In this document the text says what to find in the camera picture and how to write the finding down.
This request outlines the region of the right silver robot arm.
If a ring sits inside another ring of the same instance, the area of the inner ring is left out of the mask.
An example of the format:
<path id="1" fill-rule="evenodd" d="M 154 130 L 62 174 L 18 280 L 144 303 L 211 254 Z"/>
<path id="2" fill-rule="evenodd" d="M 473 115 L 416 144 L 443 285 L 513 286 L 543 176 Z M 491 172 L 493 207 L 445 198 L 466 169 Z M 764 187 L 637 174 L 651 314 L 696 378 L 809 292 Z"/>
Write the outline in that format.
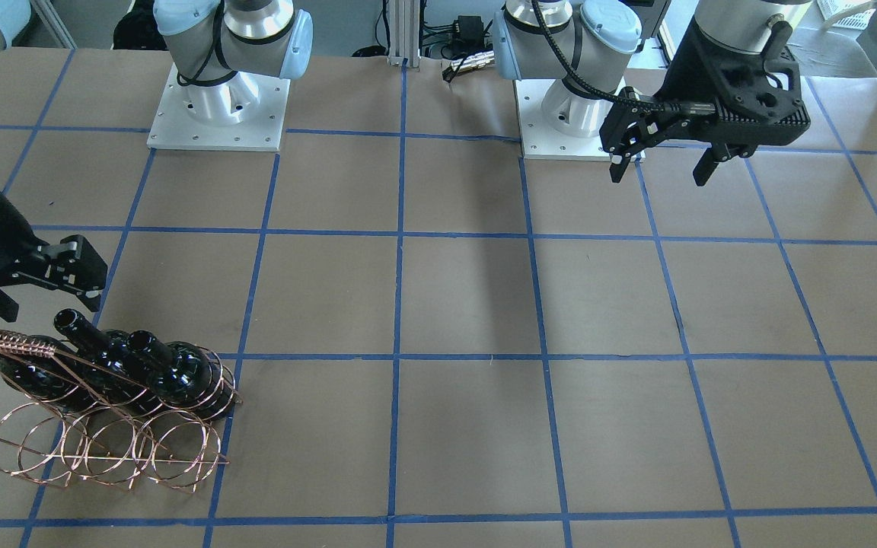
<path id="1" fill-rule="evenodd" d="M 157 1 L 153 15 L 173 71 L 148 146 L 278 152 L 289 83 L 311 58 L 311 15 L 290 1 Z M 107 272 L 86 237 L 47 243 L 0 190 L 0 319 L 20 309 L 8 285 L 67 292 L 97 310 Z"/>

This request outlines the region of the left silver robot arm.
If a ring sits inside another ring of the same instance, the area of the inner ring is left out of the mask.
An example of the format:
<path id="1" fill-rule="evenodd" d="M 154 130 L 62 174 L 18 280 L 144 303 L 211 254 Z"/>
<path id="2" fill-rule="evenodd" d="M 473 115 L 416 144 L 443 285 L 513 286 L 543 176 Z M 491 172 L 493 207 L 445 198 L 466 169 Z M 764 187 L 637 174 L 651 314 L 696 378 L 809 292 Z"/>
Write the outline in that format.
<path id="1" fill-rule="evenodd" d="M 789 39 L 807 1 L 700 1 L 660 88 L 624 83 L 643 21 L 620 1 L 508 1 L 492 24 L 498 73 L 515 82 L 521 144 L 540 159 L 608 161 L 614 183 L 665 140 L 706 143 L 697 185 L 810 127 Z"/>

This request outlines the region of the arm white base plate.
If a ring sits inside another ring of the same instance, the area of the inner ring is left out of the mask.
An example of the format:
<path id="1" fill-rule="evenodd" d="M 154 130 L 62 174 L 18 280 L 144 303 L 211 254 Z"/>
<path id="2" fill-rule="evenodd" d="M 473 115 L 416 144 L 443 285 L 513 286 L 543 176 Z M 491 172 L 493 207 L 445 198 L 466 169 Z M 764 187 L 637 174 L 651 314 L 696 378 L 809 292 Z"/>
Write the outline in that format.
<path id="1" fill-rule="evenodd" d="M 523 157 L 611 161 L 600 128 L 615 104 L 578 96 L 560 79 L 526 79 L 514 84 Z"/>
<path id="2" fill-rule="evenodd" d="M 281 149 L 290 80 L 246 72 L 215 87 L 181 86 L 171 66 L 146 145 L 159 150 Z"/>

